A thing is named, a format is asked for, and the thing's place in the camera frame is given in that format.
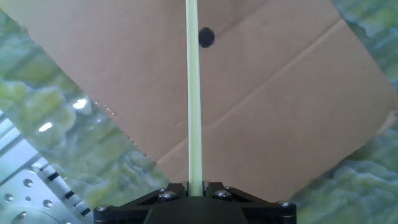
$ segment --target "screw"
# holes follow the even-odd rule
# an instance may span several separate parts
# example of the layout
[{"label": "screw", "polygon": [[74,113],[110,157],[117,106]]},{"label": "screw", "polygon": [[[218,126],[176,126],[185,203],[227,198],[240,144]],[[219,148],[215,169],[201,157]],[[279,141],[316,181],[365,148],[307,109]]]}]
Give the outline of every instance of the screw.
[{"label": "screw", "polygon": [[177,195],[177,194],[174,193],[174,192],[164,192],[164,193],[160,194],[159,197],[162,197],[162,198],[172,198],[172,197],[174,197],[174,196],[176,196],[176,195]]},{"label": "screw", "polygon": [[33,186],[33,181],[30,180],[30,179],[25,179],[25,180],[24,180],[24,185],[25,185],[26,187],[32,187],[32,186]]},{"label": "screw", "polygon": [[283,200],[283,201],[279,201],[279,202],[278,202],[278,204],[279,204],[279,205],[281,205],[282,207],[285,207],[285,208],[287,208],[287,207],[290,207],[290,206],[293,206],[293,205],[294,205],[294,203],[293,203],[293,202],[291,202],[291,201],[289,201],[289,200]]},{"label": "screw", "polygon": [[220,197],[220,198],[229,197],[229,196],[231,196],[231,193],[229,193],[229,192],[226,191],[226,190],[217,190],[217,191],[216,191],[216,196],[217,196],[217,197]]},{"label": "screw", "polygon": [[97,207],[96,210],[99,212],[103,212],[109,210],[110,208],[112,208],[112,205],[101,205]]}]

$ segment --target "marble pattern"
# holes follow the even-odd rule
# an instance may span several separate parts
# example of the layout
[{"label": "marble pattern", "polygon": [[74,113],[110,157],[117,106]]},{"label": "marble pattern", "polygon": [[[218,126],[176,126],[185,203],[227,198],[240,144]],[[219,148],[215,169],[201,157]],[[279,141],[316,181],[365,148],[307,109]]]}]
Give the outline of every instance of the marble pattern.
[{"label": "marble pattern", "polygon": [[122,205],[169,182],[3,11],[0,110],[90,208]]}]

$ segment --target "bolt head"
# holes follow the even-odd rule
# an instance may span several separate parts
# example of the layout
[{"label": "bolt head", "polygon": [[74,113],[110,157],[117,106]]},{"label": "bolt head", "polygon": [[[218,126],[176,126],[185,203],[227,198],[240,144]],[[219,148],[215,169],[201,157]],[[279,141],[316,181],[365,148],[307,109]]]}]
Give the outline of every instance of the bolt head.
[{"label": "bolt head", "polygon": [[99,212],[103,212],[109,210],[110,208],[112,208],[112,205],[101,205],[97,207],[96,210]]},{"label": "bolt head", "polygon": [[291,202],[291,201],[289,201],[289,200],[282,200],[282,201],[279,201],[278,204],[279,204],[280,206],[282,206],[282,207],[285,207],[285,208],[294,205],[294,203]]},{"label": "bolt head", "polygon": [[215,194],[217,197],[220,197],[220,198],[231,196],[231,193],[229,193],[226,190],[217,190]]},{"label": "bolt head", "polygon": [[175,192],[164,192],[164,193],[161,193],[160,195],[159,195],[159,197],[162,197],[162,198],[172,198],[172,197],[174,197],[174,196],[176,196],[177,194],[175,193]]}]

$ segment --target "black bracket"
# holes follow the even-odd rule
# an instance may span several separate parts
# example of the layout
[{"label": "black bracket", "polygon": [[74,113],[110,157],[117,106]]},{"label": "black bracket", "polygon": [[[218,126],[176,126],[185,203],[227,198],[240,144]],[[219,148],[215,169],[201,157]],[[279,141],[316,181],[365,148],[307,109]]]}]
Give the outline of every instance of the black bracket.
[{"label": "black bracket", "polygon": [[270,203],[221,182],[203,189],[204,197],[189,197],[188,184],[169,184],[120,207],[96,208],[94,224],[297,224],[292,202]]}]

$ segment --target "black dot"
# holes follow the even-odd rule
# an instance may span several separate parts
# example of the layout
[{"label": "black dot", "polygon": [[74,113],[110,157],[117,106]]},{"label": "black dot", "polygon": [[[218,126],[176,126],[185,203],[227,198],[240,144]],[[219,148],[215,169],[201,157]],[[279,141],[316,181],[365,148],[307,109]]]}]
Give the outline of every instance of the black dot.
[{"label": "black dot", "polygon": [[199,31],[199,44],[203,48],[213,45],[215,39],[214,32],[209,27],[204,27]]}]

